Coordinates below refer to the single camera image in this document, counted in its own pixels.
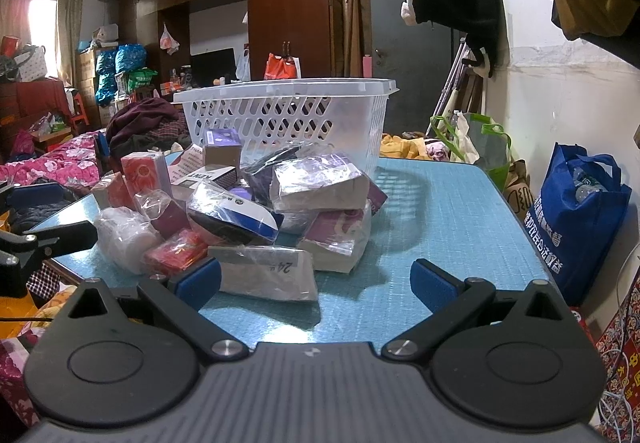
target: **window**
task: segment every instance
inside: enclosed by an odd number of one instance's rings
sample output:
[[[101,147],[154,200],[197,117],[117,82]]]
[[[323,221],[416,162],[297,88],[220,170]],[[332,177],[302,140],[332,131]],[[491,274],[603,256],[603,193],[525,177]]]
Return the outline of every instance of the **window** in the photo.
[[[47,75],[58,76],[56,66],[56,10],[58,0],[33,0],[29,6],[31,43],[44,46]]]

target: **blue table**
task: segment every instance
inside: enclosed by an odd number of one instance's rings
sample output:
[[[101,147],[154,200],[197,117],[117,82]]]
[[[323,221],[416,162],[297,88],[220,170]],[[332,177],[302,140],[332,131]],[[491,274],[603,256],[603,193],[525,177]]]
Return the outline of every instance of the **blue table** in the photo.
[[[216,295],[200,312],[248,346],[259,341],[370,341],[376,350],[430,312],[411,292],[409,270],[421,257],[459,279],[484,277],[502,289],[549,279],[516,217],[479,168],[458,163],[380,159],[375,180],[389,199],[373,217],[369,245],[349,275],[316,273],[318,303],[276,303]],[[92,220],[87,196],[41,227]],[[55,260],[81,279],[134,285],[133,276],[94,247]]]

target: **blue tote bag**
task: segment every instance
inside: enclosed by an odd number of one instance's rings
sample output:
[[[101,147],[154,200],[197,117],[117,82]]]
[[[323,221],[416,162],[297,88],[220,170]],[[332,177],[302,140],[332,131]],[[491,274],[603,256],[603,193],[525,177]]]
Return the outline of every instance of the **blue tote bag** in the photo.
[[[600,163],[610,166],[611,176]],[[607,192],[594,192],[578,203],[576,168]],[[587,156],[584,147],[556,144],[540,196],[525,218],[525,229],[569,306],[584,300],[625,217],[631,189],[620,177],[609,154]]]

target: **plastic bottle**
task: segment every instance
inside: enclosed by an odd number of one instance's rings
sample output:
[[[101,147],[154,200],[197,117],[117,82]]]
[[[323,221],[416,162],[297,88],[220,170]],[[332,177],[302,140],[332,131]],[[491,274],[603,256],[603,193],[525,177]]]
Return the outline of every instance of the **plastic bottle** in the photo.
[[[574,170],[575,200],[582,203],[594,192],[607,192],[607,189],[593,176],[589,176],[583,169]]]

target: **circular disc cover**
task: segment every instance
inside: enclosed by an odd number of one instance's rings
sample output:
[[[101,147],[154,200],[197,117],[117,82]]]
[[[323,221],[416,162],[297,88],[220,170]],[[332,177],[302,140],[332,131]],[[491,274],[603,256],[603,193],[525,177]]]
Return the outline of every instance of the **circular disc cover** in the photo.
[[[127,324],[94,325],[59,343],[45,333],[25,371],[42,415],[78,427],[123,427],[158,416],[190,392],[199,372],[191,346],[168,331]]]
[[[602,365],[592,347],[565,335],[556,321],[462,331],[437,349],[431,376],[454,406],[492,424],[574,423],[602,393]]]

